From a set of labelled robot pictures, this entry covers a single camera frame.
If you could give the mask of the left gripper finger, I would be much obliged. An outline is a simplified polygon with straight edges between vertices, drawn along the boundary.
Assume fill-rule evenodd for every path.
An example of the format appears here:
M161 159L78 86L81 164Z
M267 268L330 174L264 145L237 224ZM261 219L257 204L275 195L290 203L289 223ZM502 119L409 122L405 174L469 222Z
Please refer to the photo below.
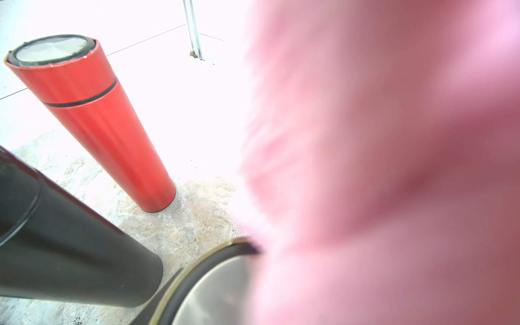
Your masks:
M129 325L149 325L158 304L173 281L181 274L183 268L178 269L176 273L165 283L165 285L150 299L147 306L130 322Z

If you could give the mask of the gold thermos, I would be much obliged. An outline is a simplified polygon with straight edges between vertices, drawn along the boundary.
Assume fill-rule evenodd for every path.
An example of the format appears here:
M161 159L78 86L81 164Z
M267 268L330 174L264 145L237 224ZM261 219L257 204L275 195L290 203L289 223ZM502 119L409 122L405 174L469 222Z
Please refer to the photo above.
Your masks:
M254 259L247 237L223 242L182 269L165 288L149 324L244 324Z

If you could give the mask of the pink cloth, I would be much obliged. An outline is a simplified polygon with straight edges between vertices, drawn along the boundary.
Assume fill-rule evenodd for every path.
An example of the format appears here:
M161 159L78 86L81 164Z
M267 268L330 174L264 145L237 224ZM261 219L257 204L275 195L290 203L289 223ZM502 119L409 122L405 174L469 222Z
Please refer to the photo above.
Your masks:
M249 1L246 324L519 323L519 2Z

